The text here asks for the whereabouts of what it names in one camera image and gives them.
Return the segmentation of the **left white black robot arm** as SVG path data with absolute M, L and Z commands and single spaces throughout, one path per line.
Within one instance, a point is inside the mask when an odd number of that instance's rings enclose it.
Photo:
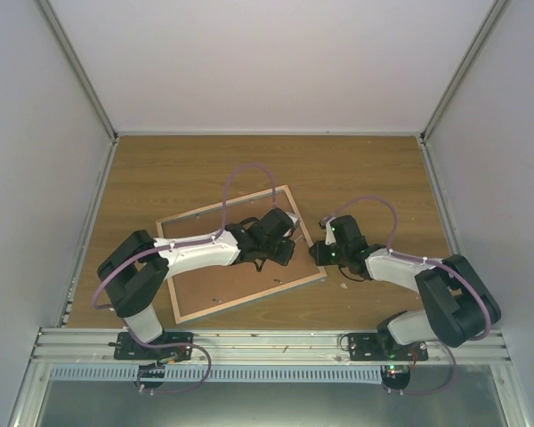
M 169 278 L 214 266 L 251 263 L 260 272 L 267 261 L 289 264 L 298 216 L 272 208 L 264 217 L 224 223 L 209 234 L 187 238 L 154 238 L 133 232 L 97 269 L 101 281 L 93 295 L 96 310 L 113 310 L 135 339 L 134 348 L 156 359 L 166 347 L 164 329 L 152 306 Z

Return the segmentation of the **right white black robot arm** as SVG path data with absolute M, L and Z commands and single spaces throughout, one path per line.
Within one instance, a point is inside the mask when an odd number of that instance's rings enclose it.
M 384 359 L 395 360 L 417 342 L 439 341 L 457 348 L 482 340 L 502 318 L 502 311 L 462 255 L 445 259 L 416 257 L 367 243 L 350 215 L 320 222 L 325 238 L 309 253 L 318 266 L 336 266 L 354 281 L 392 283 L 419 295 L 423 309 L 402 311 L 376 328 L 376 349 Z

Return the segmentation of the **blue wooden picture frame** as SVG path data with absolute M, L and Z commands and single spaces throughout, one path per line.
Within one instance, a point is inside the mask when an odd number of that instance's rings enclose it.
M 222 219 L 216 203 L 156 221 L 160 238 L 186 238 L 215 231 Z M 267 261 L 258 272 L 250 263 L 233 267 L 206 267 L 174 275 L 167 280 L 176 324 L 203 318 L 221 310 L 327 277 L 309 254 L 312 239 L 305 225 L 295 230 L 295 251 L 287 266 Z

